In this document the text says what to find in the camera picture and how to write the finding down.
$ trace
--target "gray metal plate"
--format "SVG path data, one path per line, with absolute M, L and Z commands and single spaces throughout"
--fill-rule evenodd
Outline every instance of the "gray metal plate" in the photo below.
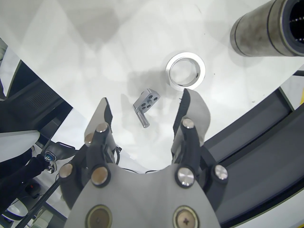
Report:
M 190 189 L 179 187 L 174 178 L 177 164 L 151 174 L 135 174 L 109 164 L 112 174 L 105 188 L 89 181 L 78 197 L 65 228 L 85 227 L 86 215 L 98 205 L 113 216 L 111 228 L 173 227 L 174 211 L 181 205 L 198 215 L 200 227 L 220 228 L 216 215 L 197 182 Z

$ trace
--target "metal washer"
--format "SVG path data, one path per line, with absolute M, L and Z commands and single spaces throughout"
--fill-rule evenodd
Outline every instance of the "metal washer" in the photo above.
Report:
M 182 61 L 182 60 L 184 61 L 185 59 L 187 59 L 187 61 L 189 61 L 195 65 L 197 75 L 188 84 L 181 85 L 181 84 L 176 83 L 172 79 L 171 70 L 175 64 L 177 64 L 179 61 Z M 200 58 L 197 54 L 194 54 L 191 52 L 182 52 L 182 53 L 175 55 L 174 57 L 172 57 L 169 60 L 169 62 L 167 63 L 166 69 L 165 69 L 165 73 L 166 73 L 167 83 L 175 90 L 178 90 L 178 91 L 184 91 L 184 89 L 193 90 L 196 87 L 198 87 L 204 80 L 204 77 L 206 74 L 206 67 L 205 67 L 205 64 L 204 64 L 204 61 L 202 60 L 202 58 Z

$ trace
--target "screw head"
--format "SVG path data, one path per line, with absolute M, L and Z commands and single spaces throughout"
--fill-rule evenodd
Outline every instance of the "screw head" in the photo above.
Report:
M 214 173 L 220 180 L 225 180 L 228 178 L 228 172 L 226 168 L 221 166 L 220 164 L 215 166 Z
M 91 181 L 94 185 L 100 186 L 107 180 L 108 174 L 106 167 L 98 167 L 93 171 Z
M 185 187 L 192 186 L 195 181 L 192 171 L 186 167 L 181 167 L 178 169 L 177 178 L 179 182 Z
M 85 145 L 89 147 L 92 143 L 94 133 L 90 133 L 85 136 Z
M 188 206 L 180 206 L 174 212 L 173 224 L 175 228 L 198 228 L 198 216 Z
M 73 171 L 73 165 L 65 164 L 59 170 L 59 177 L 67 178 L 69 175 L 71 175 L 72 171 Z
M 99 133 L 105 132 L 108 128 L 108 124 L 107 123 L 100 123 L 99 125 L 97 125 L 96 127 L 96 131 Z
M 186 128 L 194 128 L 194 123 L 191 119 L 186 118 L 183 120 L 183 126 L 185 126 Z

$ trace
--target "person's arm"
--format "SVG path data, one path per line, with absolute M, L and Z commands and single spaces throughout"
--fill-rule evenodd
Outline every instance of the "person's arm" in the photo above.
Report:
M 0 183 L 0 214 L 16 199 L 23 182 L 40 175 L 49 166 L 41 154 L 32 157 L 27 165 L 4 178 Z

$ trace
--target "metal pin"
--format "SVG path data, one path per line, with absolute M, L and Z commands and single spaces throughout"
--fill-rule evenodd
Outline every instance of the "metal pin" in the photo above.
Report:
M 59 170 L 59 177 L 67 178 L 69 175 L 71 175 L 72 171 L 73 171 L 73 165 L 65 164 Z
M 86 135 L 86 137 L 85 137 L 85 145 L 86 146 L 89 147 L 91 145 L 92 139 L 93 139 L 93 135 L 94 135 L 94 133 L 90 133 L 90 134 Z
M 183 126 L 185 126 L 186 128 L 194 128 L 194 123 L 191 119 L 186 118 L 183 120 Z
M 93 171 L 91 181 L 96 186 L 102 185 L 107 180 L 108 174 L 106 167 L 98 167 Z
M 108 124 L 107 123 L 101 123 L 99 125 L 97 125 L 96 127 L 96 131 L 99 133 L 105 132 L 108 128 Z
M 220 180 L 225 180 L 228 178 L 228 172 L 225 167 L 221 166 L 220 164 L 216 165 L 214 168 L 215 175 Z
M 192 186 L 195 181 L 192 171 L 186 167 L 179 168 L 177 172 L 177 178 L 179 182 L 185 187 Z

